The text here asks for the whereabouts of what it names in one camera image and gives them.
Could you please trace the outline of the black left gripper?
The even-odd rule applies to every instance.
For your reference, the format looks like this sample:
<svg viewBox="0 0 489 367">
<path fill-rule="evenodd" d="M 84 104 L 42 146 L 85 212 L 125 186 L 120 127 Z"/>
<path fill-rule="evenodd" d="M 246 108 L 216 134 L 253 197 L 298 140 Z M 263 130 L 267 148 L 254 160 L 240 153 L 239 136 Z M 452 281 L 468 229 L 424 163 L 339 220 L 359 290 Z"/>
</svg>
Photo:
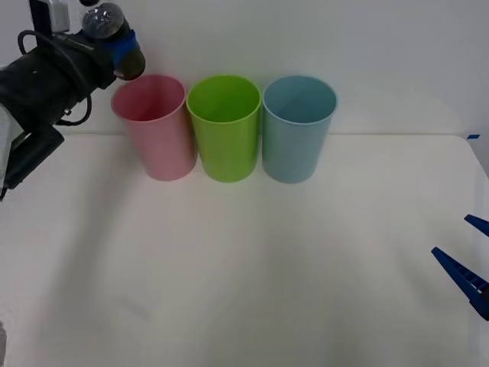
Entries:
<svg viewBox="0 0 489 367">
<path fill-rule="evenodd" d="M 56 86 L 68 94 L 92 94 L 96 89 L 106 89 L 115 81 L 114 65 L 124 63 L 126 58 L 135 63 L 143 60 L 132 29 L 127 36 L 104 43 L 104 47 L 81 34 L 57 34 L 56 45 L 71 60 L 56 51 Z"/>
</svg>

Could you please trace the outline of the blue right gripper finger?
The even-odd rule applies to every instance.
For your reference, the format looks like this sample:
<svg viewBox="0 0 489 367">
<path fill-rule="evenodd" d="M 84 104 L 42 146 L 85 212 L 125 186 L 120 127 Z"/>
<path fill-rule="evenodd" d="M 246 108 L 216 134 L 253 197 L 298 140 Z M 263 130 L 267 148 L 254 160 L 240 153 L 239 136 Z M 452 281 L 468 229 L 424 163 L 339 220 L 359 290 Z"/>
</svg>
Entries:
<svg viewBox="0 0 489 367">
<path fill-rule="evenodd" d="M 433 248 L 431 253 L 468 298 L 469 304 L 484 320 L 488 320 L 488 282 L 438 247 Z"/>
<path fill-rule="evenodd" d="M 473 215 L 467 215 L 464 220 L 475 227 L 485 236 L 489 236 L 489 222 Z"/>
</svg>

